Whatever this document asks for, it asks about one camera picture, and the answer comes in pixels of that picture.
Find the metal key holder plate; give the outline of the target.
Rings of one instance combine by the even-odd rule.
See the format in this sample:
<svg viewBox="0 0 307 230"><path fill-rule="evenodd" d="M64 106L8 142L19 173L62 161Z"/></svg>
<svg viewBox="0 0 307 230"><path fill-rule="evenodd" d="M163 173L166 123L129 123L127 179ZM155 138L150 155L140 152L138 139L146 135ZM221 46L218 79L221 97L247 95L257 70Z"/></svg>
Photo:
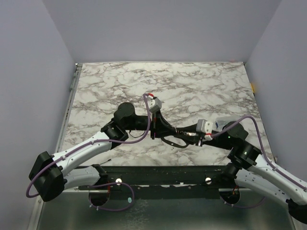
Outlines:
<svg viewBox="0 0 307 230"><path fill-rule="evenodd" d="M177 144L177 143L174 143L174 142L172 142L172 141L166 139L166 137L174 137L174 138L177 138L177 135L184 135L184 134L168 135L168 136L161 137L160 139L161 139L165 144L170 145L170 146L172 146L172 147L174 147L174 148L184 149L184 148L188 147L188 146L186 146L186 144L185 144L185 145L179 145L179 144Z"/></svg>

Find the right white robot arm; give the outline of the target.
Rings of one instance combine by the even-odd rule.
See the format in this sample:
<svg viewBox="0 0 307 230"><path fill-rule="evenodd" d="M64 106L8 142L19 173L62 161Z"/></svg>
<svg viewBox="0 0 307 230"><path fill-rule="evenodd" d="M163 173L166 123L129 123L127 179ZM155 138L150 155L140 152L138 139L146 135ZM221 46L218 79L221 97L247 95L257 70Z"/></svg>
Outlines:
<svg viewBox="0 0 307 230"><path fill-rule="evenodd" d="M296 220L307 222L307 183L271 161L263 144L257 148L246 141L248 132L240 121L231 121L216 131L207 120L177 128L176 137L187 144L210 145L229 150L226 170L220 181L225 187L234 184L252 189L285 205Z"/></svg>

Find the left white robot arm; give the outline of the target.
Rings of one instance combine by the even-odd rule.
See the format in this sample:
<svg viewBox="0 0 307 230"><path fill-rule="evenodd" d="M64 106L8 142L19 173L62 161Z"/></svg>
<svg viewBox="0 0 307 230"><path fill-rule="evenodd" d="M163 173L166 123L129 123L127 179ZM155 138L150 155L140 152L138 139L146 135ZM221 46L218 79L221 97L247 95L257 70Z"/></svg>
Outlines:
<svg viewBox="0 0 307 230"><path fill-rule="evenodd" d="M147 115L137 115L132 103L122 103L111 121L88 140L66 151L40 153L29 173L30 184L26 197L32 198L31 187L37 190L37 196L45 202L72 187L92 185L95 189L101 189L106 183L102 167L82 167L82 163L121 144L138 143L147 134L152 138L178 134L178 130L163 118L160 111L162 106L157 98L147 101L145 106Z"/></svg>

